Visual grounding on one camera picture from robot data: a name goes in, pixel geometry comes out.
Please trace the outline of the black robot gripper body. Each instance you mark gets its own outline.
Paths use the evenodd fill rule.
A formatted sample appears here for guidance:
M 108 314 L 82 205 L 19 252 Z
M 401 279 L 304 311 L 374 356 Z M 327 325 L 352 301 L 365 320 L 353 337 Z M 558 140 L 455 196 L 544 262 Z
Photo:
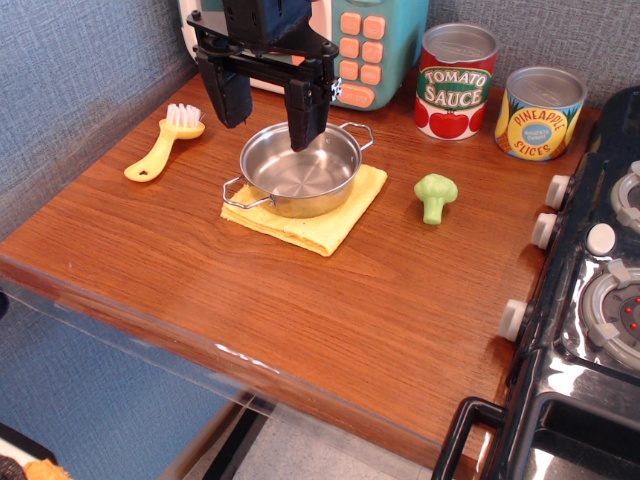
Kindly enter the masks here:
M 279 90 L 294 79 L 320 91 L 320 102 L 339 96 L 334 72 L 338 47 L 312 24 L 311 1 L 219 1 L 186 9 L 195 35 L 193 49 L 205 59 L 221 60 L 229 72 Z

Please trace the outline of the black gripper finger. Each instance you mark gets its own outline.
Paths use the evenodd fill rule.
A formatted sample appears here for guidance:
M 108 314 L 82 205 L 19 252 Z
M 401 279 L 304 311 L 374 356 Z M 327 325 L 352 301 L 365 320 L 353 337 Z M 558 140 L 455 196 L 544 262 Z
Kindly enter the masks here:
M 300 152 L 325 131 L 331 95 L 323 86 L 299 79 L 292 79 L 284 93 L 291 148 Z
M 237 127 L 252 112 L 249 78 L 228 68 L 229 57 L 214 57 L 200 48 L 196 60 L 219 121 L 227 128 Z

